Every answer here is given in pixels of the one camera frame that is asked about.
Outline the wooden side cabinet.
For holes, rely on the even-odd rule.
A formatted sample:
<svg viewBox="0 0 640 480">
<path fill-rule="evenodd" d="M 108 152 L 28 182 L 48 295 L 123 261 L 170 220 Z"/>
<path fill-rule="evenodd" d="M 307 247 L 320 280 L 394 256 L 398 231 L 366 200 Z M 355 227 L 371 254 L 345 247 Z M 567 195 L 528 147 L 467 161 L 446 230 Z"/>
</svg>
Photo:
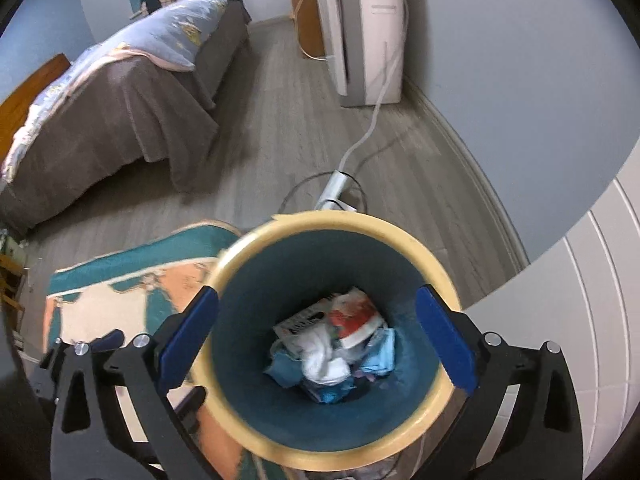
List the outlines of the wooden side cabinet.
<svg viewBox="0 0 640 480">
<path fill-rule="evenodd" d="M 292 20 L 300 52 L 314 61 L 326 60 L 317 0 L 291 0 Z"/>
</svg>

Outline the blue wet wipes pack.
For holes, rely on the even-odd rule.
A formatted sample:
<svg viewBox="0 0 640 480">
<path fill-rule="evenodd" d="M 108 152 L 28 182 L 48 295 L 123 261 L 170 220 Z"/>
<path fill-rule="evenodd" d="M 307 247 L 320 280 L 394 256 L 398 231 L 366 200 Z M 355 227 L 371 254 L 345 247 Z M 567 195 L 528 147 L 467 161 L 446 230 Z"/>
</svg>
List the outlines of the blue wet wipes pack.
<svg viewBox="0 0 640 480">
<path fill-rule="evenodd" d="M 326 322 L 331 309 L 332 299 L 322 298 L 310 307 L 306 307 L 306 309 L 273 326 L 273 333 L 276 334 L 288 352 L 298 356 L 302 351 L 297 342 L 298 336 L 319 323 Z"/>
</svg>

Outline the wooden headboard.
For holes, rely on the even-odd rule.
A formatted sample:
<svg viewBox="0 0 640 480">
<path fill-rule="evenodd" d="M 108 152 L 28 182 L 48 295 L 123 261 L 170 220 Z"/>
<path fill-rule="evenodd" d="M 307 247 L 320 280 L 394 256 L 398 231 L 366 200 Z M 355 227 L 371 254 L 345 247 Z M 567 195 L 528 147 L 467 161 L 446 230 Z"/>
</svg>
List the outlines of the wooden headboard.
<svg viewBox="0 0 640 480">
<path fill-rule="evenodd" d="M 0 106 L 0 159 L 6 158 L 14 134 L 27 118 L 28 109 L 38 94 L 70 68 L 70 61 L 58 53 L 41 65 L 8 96 Z"/>
</svg>

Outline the light blue crumpled mask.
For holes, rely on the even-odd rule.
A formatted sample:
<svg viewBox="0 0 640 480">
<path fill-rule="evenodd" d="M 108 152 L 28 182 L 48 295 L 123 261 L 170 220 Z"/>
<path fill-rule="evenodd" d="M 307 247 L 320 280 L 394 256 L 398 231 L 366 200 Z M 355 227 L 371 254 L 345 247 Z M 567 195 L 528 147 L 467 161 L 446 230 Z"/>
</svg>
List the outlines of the light blue crumpled mask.
<svg viewBox="0 0 640 480">
<path fill-rule="evenodd" d="M 366 376 L 384 377 L 395 368 L 395 330 L 378 328 L 369 339 L 360 362 L 360 370 Z"/>
</svg>

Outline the white air purifier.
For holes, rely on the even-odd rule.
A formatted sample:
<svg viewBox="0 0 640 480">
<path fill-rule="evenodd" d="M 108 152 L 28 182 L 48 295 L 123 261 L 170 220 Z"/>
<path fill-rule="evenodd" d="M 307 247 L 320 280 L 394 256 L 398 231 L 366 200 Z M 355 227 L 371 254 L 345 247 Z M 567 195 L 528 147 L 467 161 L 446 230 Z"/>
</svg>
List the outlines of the white air purifier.
<svg viewBox="0 0 640 480">
<path fill-rule="evenodd" d="M 405 0 L 317 0 L 326 59 L 342 107 L 401 99 Z"/>
</svg>

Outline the patterned teal orange cushion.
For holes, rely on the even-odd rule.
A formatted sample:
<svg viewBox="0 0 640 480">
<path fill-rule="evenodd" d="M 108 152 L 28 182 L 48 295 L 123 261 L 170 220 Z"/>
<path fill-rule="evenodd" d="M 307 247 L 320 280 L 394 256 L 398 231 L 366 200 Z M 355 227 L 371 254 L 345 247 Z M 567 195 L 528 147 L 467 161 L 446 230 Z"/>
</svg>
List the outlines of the patterned teal orange cushion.
<svg viewBox="0 0 640 480">
<path fill-rule="evenodd" d="M 54 272 L 44 307 L 43 348 L 58 338 L 89 342 L 116 328 L 125 344 L 141 333 L 152 335 L 165 318 L 186 308 L 219 255 L 240 236 L 228 223 L 196 222 L 151 243 Z M 188 425 L 224 479 L 300 479 L 299 471 L 242 448 L 204 405 Z"/>
</svg>

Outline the red white tissue box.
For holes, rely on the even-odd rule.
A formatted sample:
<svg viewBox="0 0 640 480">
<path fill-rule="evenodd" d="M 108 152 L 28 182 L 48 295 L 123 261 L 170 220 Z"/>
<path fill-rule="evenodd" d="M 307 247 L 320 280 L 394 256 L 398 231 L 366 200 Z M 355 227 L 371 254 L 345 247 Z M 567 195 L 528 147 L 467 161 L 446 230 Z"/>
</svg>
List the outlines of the red white tissue box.
<svg viewBox="0 0 640 480">
<path fill-rule="evenodd" d="M 385 325 L 384 318 L 369 296 L 358 288 L 332 299 L 329 321 L 345 350 L 362 344 Z"/>
</svg>

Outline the yellow teal trash bin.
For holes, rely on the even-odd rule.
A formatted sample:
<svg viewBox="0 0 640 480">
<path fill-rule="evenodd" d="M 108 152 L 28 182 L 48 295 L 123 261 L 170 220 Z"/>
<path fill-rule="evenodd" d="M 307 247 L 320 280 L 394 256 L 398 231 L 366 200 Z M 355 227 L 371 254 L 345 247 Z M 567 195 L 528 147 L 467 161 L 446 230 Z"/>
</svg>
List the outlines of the yellow teal trash bin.
<svg viewBox="0 0 640 480">
<path fill-rule="evenodd" d="M 423 436 L 454 393 L 414 302 L 429 284 L 459 310 L 458 293 L 435 256 L 391 223 L 337 210 L 277 216 L 231 245 L 208 284 L 219 311 L 193 377 L 216 422 L 268 462 L 338 471 L 385 460 Z M 280 387 L 265 372 L 274 326 L 352 288 L 397 332 L 393 373 L 332 405 Z"/>
</svg>

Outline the white power strip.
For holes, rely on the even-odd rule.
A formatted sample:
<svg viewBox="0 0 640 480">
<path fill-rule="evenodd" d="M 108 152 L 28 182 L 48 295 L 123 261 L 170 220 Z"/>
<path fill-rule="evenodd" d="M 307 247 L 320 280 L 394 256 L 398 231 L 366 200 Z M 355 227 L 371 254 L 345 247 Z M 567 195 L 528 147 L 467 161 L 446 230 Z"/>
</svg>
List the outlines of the white power strip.
<svg viewBox="0 0 640 480">
<path fill-rule="evenodd" d="M 340 210 L 355 212 L 356 207 L 345 203 L 341 196 L 345 191 L 349 176 L 341 171 L 333 171 L 326 187 L 320 194 L 315 210 Z"/>
</svg>

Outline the wooden chair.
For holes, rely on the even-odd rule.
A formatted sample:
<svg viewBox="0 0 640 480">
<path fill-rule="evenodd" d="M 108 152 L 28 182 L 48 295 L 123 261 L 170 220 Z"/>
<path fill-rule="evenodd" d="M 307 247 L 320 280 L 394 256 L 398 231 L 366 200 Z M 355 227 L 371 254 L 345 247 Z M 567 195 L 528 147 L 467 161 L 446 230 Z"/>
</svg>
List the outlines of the wooden chair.
<svg viewBox="0 0 640 480">
<path fill-rule="evenodd" d="M 24 266 L 6 254 L 0 255 L 1 309 L 9 328 L 16 332 L 21 330 L 25 315 L 25 308 L 18 301 L 25 276 Z"/>
</svg>

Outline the light blue quilt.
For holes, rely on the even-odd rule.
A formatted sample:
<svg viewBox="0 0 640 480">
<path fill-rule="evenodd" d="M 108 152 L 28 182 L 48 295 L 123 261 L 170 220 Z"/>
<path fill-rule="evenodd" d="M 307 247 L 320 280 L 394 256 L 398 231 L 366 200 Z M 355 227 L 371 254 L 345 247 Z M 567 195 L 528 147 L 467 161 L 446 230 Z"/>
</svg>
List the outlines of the light blue quilt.
<svg viewBox="0 0 640 480">
<path fill-rule="evenodd" d="M 46 121 L 100 68 L 141 56 L 162 70 L 193 72 L 198 52 L 216 32 L 233 1 L 238 0 L 171 3 L 82 52 L 70 68 L 28 104 L 27 115 L 14 129 L 8 154 L 3 157 L 2 180 L 6 183 L 15 180 L 18 167 Z"/>
</svg>

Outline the bed with brown cover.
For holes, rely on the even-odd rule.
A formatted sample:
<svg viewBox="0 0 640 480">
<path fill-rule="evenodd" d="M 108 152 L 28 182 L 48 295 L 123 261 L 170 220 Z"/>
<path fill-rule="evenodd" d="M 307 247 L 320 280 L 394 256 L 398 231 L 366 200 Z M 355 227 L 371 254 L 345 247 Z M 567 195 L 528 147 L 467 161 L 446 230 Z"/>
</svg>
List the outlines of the bed with brown cover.
<svg viewBox="0 0 640 480">
<path fill-rule="evenodd" d="M 143 56 L 91 75 L 43 125 L 1 185 L 1 224 L 17 237 L 70 206 L 138 159 L 169 162 L 174 188 L 195 188 L 218 133 L 214 96 L 250 16 L 230 1 L 204 41 L 192 72 L 170 72 Z"/>
</svg>

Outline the blue glove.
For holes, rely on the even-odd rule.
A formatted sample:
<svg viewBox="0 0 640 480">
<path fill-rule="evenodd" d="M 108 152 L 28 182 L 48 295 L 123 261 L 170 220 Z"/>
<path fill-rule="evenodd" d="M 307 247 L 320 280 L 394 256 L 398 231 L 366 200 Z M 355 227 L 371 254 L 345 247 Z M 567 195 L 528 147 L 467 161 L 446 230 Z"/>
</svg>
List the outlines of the blue glove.
<svg viewBox="0 0 640 480">
<path fill-rule="evenodd" d="M 294 388 L 304 380 L 302 362 L 283 347 L 271 352 L 264 373 L 283 389 Z"/>
</svg>

